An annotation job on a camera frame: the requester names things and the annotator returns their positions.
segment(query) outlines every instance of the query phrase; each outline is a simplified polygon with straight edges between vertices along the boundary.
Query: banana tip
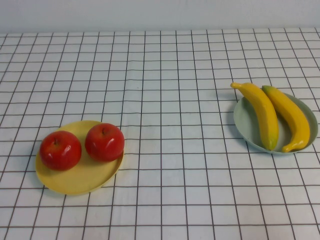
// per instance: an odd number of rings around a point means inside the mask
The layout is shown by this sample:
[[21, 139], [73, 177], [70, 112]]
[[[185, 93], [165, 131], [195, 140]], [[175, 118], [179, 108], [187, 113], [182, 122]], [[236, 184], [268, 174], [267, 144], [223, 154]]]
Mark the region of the banana tip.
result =
[[233, 82], [231, 83], [230, 85], [233, 89], [238, 89], [241, 87], [241, 84], [240, 83], [237, 83], [237, 82]]
[[293, 148], [290, 147], [290, 146], [284, 146], [284, 147], [282, 148], [282, 152], [283, 152], [283, 153], [289, 153], [292, 149], [293, 149]]

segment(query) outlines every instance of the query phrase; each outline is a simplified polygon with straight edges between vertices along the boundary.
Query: grid pattern tablecloth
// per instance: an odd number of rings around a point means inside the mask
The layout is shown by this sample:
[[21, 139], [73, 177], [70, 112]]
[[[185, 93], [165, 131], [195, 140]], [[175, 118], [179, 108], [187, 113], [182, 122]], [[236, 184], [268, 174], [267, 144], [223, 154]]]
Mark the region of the grid pattern tablecloth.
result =
[[[230, 88], [273, 85], [320, 121], [319, 32], [1, 34], [0, 240], [319, 240], [319, 138], [257, 152]], [[91, 194], [56, 194], [35, 154], [79, 120], [119, 126], [124, 164]]]

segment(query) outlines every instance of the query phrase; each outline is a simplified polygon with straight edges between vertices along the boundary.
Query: plastic apple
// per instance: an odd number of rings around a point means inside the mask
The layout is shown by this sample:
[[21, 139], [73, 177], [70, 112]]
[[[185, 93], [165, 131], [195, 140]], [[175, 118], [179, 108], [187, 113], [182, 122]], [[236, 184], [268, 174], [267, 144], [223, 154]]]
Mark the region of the plastic apple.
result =
[[73, 168], [81, 158], [82, 147], [78, 138], [68, 131], [55, 131], [40, 145], [40, 158], [49, 169], [64, 171]]
[[92, 159], [112, 162], [122, 156], [125, 137], [118, 127], [110, 123], [101, 123], [89, 130], [84, 145]]

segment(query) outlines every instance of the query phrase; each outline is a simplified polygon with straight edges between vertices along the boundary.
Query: banana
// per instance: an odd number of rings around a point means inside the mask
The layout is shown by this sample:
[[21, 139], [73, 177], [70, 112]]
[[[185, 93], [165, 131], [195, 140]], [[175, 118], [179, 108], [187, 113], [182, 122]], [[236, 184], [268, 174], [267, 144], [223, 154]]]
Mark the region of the banana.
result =
[[271, 151], [278, 142], [279, 126], [276, 111], [267, 95], [256, 85], [246, 83], [231, 83], [252, 104], [258, 118], [260, 138], [263, 146]]
[[308, 120], [301, 109], [283, 92], [273, 86], [262, 86], [262, 90], [271, 100], [275, 110], [288, 123], [291, 130], [290, 143], [282, 148], [282, 152], [300, 150], [307, 146], [310, 138]]

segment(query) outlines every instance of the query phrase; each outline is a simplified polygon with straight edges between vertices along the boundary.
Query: toy fruit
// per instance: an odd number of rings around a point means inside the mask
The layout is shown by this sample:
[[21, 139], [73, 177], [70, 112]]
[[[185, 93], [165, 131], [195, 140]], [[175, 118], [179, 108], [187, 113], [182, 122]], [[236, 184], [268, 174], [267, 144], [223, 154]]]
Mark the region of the toy fruit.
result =
[[282, 148], [282, 152], [300, 150], [307, 146], [310, 139], [308, 120], [301, 109], [283, 92], [273, 86], [262, 86], [262, 90], [271, 100], [275, 110], [288, 123], [291, 130], [291, 141]]
[[85, 138], [85, 149], [96, 161], [111, 162], [123, 154], [125, 138], [119, 128], [110, 123], [92, 127]]
[[81, 158], [81, 143], [68, 131], [55, 131], [46, 136], [40, 145], [40, 158], [52, 170], [73, 168]]
[[263, 146], [271, 151], [278, 142], [279, 126], [276, 111], [267, 95], [252, 83], [231, 83], [231, 87], [238, 89], [252, 104], [256, 113], [260, 138]]

